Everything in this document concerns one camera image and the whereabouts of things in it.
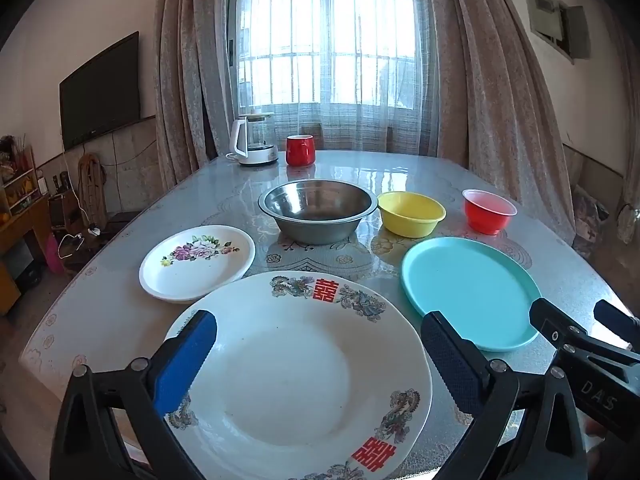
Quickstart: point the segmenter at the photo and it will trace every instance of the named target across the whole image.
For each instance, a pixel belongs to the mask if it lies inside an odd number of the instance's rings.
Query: electric kettle
[[[234,121],[230,134],[231,153],[227,158],[246,166],[278,160],[273,113],[242,114]]]

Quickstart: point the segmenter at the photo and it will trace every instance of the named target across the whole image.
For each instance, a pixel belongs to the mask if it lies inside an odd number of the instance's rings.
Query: turquoise plastic plate
[[[531,303],[540,298],[536,282],[500,251],[466,238],[433,238],[404,256],[401,281],[421,314],[433,310],[464,338],[491,352],[533,341]]]

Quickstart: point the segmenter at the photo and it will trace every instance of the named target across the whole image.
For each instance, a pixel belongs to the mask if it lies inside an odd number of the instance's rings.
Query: red plastic bowl
[[[518,210],[507,199],[480,189],[465,189],[465,214],[469,226],[485,235],[497,235]]]

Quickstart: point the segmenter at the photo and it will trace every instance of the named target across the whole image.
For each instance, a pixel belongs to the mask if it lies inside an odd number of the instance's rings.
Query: small white plate
[[[188,308],[218,336],[167,416],[205,478],[380,480],[405,459],[431,406],[411,324],[374,291],[330,274],[265,272]]]
[[[242,278],[254,258],[254,241],[240,229],[187,229],[151,249],[140,265],[140,285],[160,300],[189,303]]]

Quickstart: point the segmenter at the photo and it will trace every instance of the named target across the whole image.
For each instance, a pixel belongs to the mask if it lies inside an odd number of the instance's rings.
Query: stainless steel bowl
[[[378,199],[340,180],[305,179],[264,192],[258,205],[289,238],[324,245],[353,233],[360,220],[376,210]]]

